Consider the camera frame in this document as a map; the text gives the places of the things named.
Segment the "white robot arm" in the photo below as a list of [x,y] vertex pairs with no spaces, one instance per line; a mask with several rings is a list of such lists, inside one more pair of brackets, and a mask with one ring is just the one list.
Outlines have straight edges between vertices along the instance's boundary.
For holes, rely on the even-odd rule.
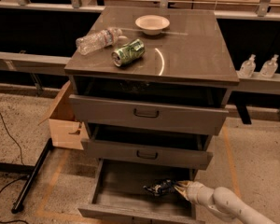
[[203,206],[226,222],[236,218],[243,224],[276,224],[244,203],[233,191],[224,187],[208,188],[196,181],[178,181],[175,189],[190,203]]

